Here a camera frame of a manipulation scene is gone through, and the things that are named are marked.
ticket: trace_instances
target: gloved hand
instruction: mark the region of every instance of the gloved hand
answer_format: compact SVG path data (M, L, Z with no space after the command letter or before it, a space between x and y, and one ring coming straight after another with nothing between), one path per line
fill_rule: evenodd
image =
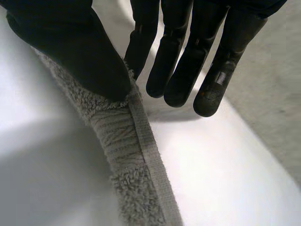
M12 30L61 65L84 88L111 100L130 91L128 71L92 0L0 0Z
M207 0L162 0L164 35L150 72L146 91L154 98L164 95L172 107L187 101L225 16L222 40L211 68L194 101L197 114L213 115L222 100L248 43L267 18ZM174 71L185 38L192 8L190 36ZM131 33L125 60L137 79L141 73L158 26L159 0L131 0L135 30Z

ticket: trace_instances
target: black rubber fingertip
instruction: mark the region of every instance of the black rubber fingertip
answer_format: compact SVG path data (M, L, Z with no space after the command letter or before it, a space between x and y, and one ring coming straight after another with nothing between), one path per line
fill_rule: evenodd
M219 102L215 99L207 99L202 92L199 92L193 102L195 113L202 117L211 117L217 112Z
M177 92L176 88L169 82L164 92L164 100L171 107L182 107L186 103L187 98L182 92Z
M146 93L152 98L161 98L163 97L164 90L158 89L149 83L146 84Z

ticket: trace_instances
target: towel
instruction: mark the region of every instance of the towel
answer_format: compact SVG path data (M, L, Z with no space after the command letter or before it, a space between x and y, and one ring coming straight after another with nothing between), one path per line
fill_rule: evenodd
M129 71L132 89L125 101L112 102L84 89L60 65L35 52L99 138L124 225L183 225L133 72Z

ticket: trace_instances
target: gray floor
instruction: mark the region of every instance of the gray floor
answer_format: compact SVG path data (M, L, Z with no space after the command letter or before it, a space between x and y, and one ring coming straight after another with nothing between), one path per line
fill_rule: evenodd
M228 100L299 185L300 24L301 1L289 0L249 44L226 93Z

